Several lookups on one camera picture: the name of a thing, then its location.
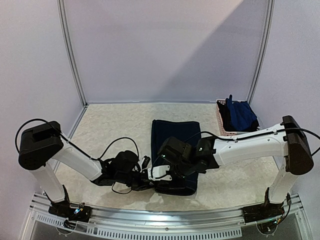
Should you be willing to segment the dark blue denim jeans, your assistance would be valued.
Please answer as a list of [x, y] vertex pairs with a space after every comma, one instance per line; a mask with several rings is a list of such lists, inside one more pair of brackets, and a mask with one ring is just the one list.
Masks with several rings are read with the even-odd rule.
[[183, 147], [186, 144], [196, 147], [201, 138], [200, 123], [197, 121], [172, 122], [154, 119], [151, 125], [152, 166], [169, 165], [170, 181], [160, 180], [154, 183], [159, 194], [172, 196], [191, 196], [198, 186], [198, 173], [181, 177], [176, 167], [183, 162]]

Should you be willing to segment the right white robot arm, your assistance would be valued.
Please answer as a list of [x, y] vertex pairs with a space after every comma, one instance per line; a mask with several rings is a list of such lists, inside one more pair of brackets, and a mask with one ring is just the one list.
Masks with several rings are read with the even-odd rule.
[[201, 138], [196, 146], [169, 137], [157, 154], [171, 164], [174, 174], [180, 178], [238, 161], [282, 157], [282, 166], [267, 190], [267, 200], [258, 208], [262, 218], [269, 218], [278, 210], [278, 204], [284, 201], [298, 177], [314, 167], [307, 132], [287, 115], [272, 127], [233, 136], [211, 135]]

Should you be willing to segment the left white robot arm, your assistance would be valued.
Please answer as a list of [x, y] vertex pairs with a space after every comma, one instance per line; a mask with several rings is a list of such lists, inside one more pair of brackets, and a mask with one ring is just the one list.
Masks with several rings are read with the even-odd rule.
[[153, 186], [149, 173], [139, 163], [138, 153], [125, 150], [114, 158], [93, 158], [63, 135], [57, 121], [39, 122], [40, 125], [17, 130], [14, 143], [18, 163], [35, 177], [63, 217], [74, 213], [74, 205], [68, 201], [67, 189], [48, 165], [49, 160], [65, 164], [99, 187], [120, 183], [132, 191], [144, 191]]

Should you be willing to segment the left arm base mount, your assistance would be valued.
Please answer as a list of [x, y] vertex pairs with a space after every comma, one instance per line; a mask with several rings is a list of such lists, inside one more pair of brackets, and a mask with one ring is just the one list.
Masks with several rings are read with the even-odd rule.
[[66, 195], [64, 200], [54, 202], [50, 200], [50, 207], [48, 212], [52, 215], [65, 218], [69, 221], [78, 221], [88, 223], [92, 214], [92, 208], [80, 203], [78, 207], [71, 207], [69, 196]]

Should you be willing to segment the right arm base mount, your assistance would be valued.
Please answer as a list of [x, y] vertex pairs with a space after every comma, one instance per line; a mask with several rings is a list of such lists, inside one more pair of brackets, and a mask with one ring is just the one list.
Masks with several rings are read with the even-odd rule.
[[255, 222], [257, 230], [265, 236], [273, 235], [278, 225], [281, 224], [289, 215], [291, 210], [291, 196], [288, 193], [286, 196], [287, 211], [284, 209], [284, 204], [273, 204], [269, 200], [264, 203], [255, 204], [243, 207], [241, 209], [244, 222], [246, 224]]

